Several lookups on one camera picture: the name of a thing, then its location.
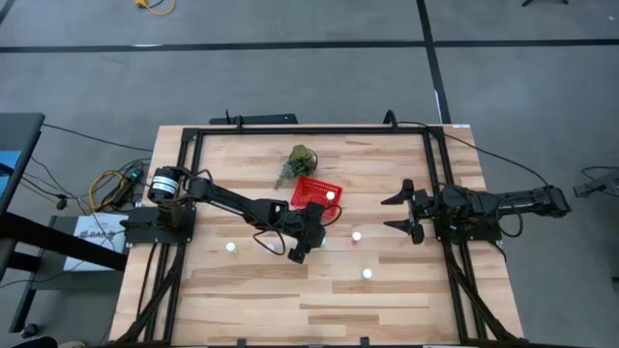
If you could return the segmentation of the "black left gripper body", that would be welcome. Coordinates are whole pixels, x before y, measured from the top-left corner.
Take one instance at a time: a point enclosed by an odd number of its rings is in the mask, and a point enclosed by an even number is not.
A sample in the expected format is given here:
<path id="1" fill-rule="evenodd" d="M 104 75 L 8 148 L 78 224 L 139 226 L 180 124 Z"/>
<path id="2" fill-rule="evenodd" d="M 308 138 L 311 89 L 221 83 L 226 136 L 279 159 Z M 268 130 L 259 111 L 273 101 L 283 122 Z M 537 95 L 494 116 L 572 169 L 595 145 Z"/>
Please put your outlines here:
<path id="1" fill-rule="evenodd" d="M 326 231 L 321 219 L 321 213 L 293 211 L 288 216 L 288 236 L 305 247 L 322 247 Z"/>

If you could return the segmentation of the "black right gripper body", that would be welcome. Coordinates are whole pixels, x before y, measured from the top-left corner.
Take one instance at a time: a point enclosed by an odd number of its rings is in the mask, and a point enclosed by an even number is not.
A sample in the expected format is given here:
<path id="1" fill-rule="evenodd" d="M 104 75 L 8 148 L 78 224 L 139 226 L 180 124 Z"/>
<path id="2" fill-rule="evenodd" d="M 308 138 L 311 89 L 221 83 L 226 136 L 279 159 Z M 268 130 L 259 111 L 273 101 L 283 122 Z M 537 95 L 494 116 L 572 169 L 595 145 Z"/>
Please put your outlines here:
<path id="1" fill-rule="evenodd" d="M 422 230 L 420 220 L 435 218 L 437 210 L 438 203 L 436 199 L 429 195 L 425 189 L 414 190 L 409 200 L 410 231 Z"/>

